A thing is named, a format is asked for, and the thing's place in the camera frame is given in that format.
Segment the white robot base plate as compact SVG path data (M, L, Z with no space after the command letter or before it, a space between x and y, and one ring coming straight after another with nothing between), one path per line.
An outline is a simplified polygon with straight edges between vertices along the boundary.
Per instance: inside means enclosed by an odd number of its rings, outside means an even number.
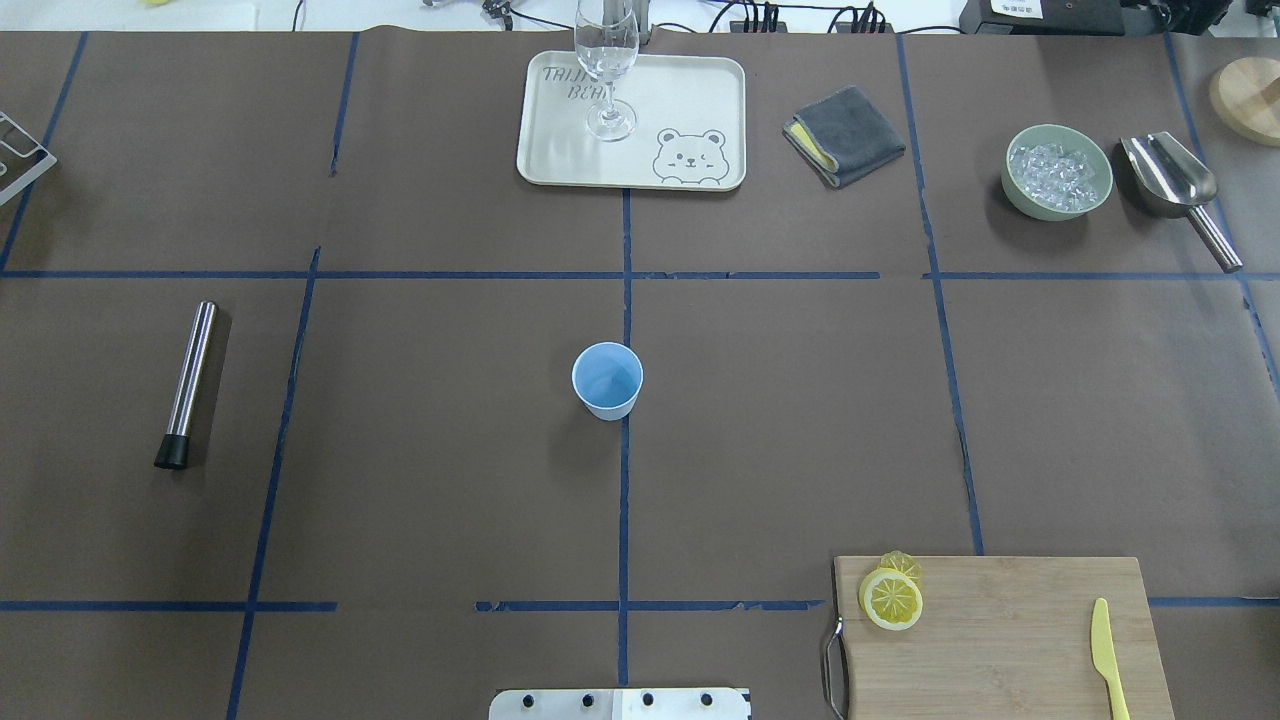
M746 689L732 687L508 689L489 719L751 719Z

